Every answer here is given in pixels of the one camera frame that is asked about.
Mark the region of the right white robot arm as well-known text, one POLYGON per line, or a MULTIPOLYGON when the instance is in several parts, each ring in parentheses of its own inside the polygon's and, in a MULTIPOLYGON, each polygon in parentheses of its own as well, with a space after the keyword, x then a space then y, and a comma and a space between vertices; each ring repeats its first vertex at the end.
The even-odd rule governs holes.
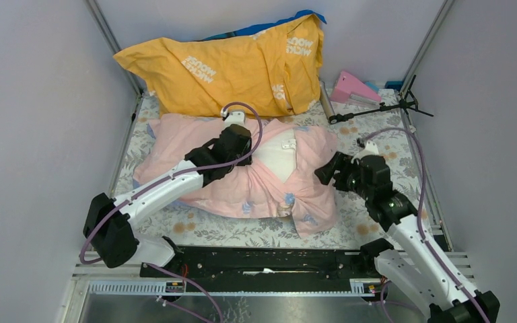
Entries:
POLYGON ((360 157, 341 152, 316 177, 340 191, 365 200, 370 217, 406 252, 402 257, 386 239, 360 248, 360 271, 379 274, 397 286, 428 322, 495 322, 500 302, 492 291, 481 292, 424 230, 418 210, 393 187, 390 168, 380 155, 360 157))

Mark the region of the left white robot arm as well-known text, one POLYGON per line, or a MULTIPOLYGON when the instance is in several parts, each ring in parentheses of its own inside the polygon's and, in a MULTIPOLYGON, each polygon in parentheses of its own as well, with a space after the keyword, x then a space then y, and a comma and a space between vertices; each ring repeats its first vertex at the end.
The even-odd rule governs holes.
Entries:
POLYGON ((167 277, 178 274, 182 259, 166 238, 139 233, 137 226, 149 215, 184 195, 222 179, 236 166, 251 163, 250 131, 231 124, 219 137, 192 149, 183 160, 156 179, 115 198, 95 196, 83 228, 86 238, 80 252, 83 264, 103 262, 108 268, 152 263, 167 277))

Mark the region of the white pillow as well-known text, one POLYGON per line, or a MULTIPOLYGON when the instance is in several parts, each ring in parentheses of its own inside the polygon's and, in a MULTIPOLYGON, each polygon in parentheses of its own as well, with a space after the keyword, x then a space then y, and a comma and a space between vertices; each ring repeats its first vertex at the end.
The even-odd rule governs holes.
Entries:
POLYGON ((281 182, 286 182, 297 167, 297 141, 292 129, 262 142, 253 156, 281 182))

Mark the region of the blue Elsa pillowcase pink inside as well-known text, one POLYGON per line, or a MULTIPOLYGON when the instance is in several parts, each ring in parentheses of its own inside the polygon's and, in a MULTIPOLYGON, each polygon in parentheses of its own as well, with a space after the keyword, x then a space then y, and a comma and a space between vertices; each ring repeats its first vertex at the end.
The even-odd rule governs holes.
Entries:
MULTIPOLYGON (((245 126, 260 144, 288 129, 294 131, 297 167, 288 180, 281 182, 252 154, 249 166, 235 167, 224 178, 183 196, 180 201, 224 217, 291 217, 301 238, 332 228, 337 222, 335 190, 321 184, 314 171, 337 151, 337 136, 323 127, 278 120, 258 123, 248 119, 245 126)), ((133 180, 141 186, 162 175, 189 151, 218 137, 223 128, 219 118, 165 114, 160 119, 148 120, 147 132, 155 144, 144 162, 135 168, 133 180)))

